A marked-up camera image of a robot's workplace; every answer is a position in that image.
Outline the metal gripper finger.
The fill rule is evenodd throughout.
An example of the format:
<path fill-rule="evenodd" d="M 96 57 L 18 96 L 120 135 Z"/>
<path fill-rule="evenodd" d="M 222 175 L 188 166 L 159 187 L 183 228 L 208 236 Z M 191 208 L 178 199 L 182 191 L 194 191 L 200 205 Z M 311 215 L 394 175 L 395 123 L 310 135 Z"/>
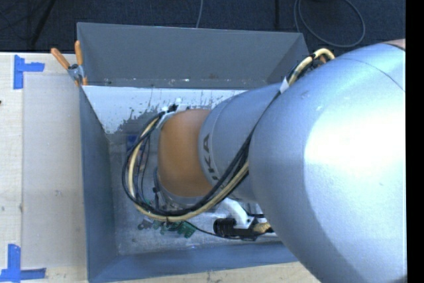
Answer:
<path fill-rule="evenodd" d="M 138 224 L 138 230 L 151 230 L 151 229 L 157 229 L 157 223 L 155 220 L 150 218 L 144 218 L 139 224 Z"/>

